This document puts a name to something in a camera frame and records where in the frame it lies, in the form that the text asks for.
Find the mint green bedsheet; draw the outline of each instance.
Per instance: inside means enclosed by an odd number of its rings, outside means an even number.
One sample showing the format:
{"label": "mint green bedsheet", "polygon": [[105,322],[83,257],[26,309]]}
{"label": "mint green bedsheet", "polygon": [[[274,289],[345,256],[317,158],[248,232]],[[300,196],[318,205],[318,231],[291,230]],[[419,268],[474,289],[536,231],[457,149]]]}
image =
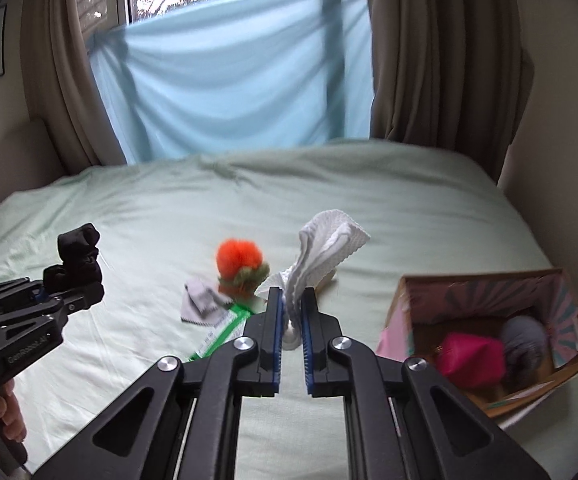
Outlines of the mint green bedsheet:
{"label": "mint green bedsheet", "polygon": [[[40,278],[56,236],[84,222],[101,233],[106,295],[72,316],[65,342],[17,380],[37,468],[160,356],[185,358],[207,329],[182,323],[189,276],[212,277],[224,238],[255,240],[272,270],[298,253],[297,232],[338,208],[371,235],[320,298],[346,335],[372,348],[399,277],[549,265],[494,183],[463,156],[380,141],[291,151],[192,156],[91,168],[0,205],[0,281]],[[510,433],[549,471],[578,469],[578,377]],[[302,351],[284,352],[275,399],[245,399],[237,478],[347,478],[339,399],[306,395]]]}

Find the white cloth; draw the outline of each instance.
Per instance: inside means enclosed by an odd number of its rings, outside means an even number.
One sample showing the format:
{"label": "white cloth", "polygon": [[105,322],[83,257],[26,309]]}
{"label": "white cloth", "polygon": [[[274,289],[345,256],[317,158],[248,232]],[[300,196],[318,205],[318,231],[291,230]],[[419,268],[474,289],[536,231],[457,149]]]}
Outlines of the white cloth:
{"label": "white cloth", "polygon": [[189,278],[184,284],[180,319],[203,326],[215,326],[227,313],[233,300],[218,292],[215,285],[200,278]]}
{"label": "white cloth", "polygon": [[269,276],[258,287],[258,296],[267,296],[269,288],[284,291],[284,335],[282,348],[293,350],[302,341],[300,333],[300,297],[308,286],[318,283],[340,263],[355,253],[370,236],[344,211],[332,209],[315,215],[298,233],[300,256],[284,270]]}

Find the wall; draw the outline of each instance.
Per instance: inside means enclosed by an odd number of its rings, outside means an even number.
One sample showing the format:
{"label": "wall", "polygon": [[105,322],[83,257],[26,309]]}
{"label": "wall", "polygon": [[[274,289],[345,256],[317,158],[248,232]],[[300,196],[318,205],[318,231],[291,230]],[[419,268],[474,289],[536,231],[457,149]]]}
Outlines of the wall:
{"label": "wall", "polygon": [[4,28],[4,69],[0,77],[0,140],[29,120],[20,67],[20,20],[22,0],[6,3]]}
{"label": "wall", "polygon": [[518,0],[535,65],[500,186],[578,290],[578,0]]}

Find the headboard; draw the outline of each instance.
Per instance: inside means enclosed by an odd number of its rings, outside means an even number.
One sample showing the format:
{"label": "headboard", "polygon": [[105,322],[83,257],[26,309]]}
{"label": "headboard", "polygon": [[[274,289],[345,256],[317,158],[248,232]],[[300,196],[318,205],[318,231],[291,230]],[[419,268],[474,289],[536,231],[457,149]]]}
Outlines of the headboard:
{"label": "headboard", "polygon": [[518,0],[534,78],[499,185],[578,290],[578,0]]}
{"label": "headboard", "polygon": [[0,202],[15,191],[46,186],[65,174],[41,119],[0,140]]}

